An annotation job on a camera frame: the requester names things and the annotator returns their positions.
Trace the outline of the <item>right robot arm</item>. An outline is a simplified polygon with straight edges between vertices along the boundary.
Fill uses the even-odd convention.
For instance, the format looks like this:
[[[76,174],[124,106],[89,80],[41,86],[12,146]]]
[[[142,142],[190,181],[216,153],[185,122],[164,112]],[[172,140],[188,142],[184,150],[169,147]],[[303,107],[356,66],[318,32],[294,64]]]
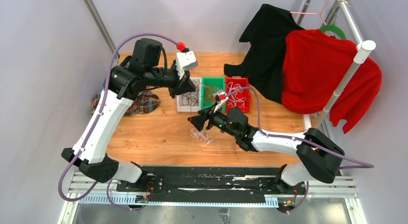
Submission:
[[[298,157],[297,163],[282,165],[276,175],[275,187],[283,194],[302,181],[333,183],[344,155],[335,142],[316,128],[292,134],[262,131],[250,125],[248,117],[239,108],[233,108],[227,114],[206,108],[188,121],[198,131],[217,127],[234,137],[235,143],[244,151],[278,152]]]

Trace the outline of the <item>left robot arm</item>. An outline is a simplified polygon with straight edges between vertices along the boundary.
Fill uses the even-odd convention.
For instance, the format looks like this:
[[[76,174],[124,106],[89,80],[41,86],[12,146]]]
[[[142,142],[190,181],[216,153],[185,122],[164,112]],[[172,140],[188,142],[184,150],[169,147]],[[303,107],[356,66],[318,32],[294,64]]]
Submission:
[[[109,157],[106,149],[125,112],[148,87],[168,88],[172,98],[195,91],[189,73],[198,66],[195,54],[182,43],[177,49],[173,64],[159,67],[162,43],[148,38],[137,40],[133,54],[111,69],[109,85],[102,90],[89,124],[77,143],[62,151],[62,158],[99,183],[116,179],[129,182],[136,192],[143,191],[147,178],[142,169]]]

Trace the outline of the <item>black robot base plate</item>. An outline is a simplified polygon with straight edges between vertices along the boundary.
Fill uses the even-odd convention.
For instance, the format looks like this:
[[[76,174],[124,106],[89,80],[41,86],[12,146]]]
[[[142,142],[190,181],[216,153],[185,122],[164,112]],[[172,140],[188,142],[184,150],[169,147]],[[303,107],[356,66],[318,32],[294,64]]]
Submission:
[[[303,182],[281,192],[278,167],[144,166],[141,182],[120,181],[118,192],[149,195],[157,202],[263,203],[266,195],[300,199]]]

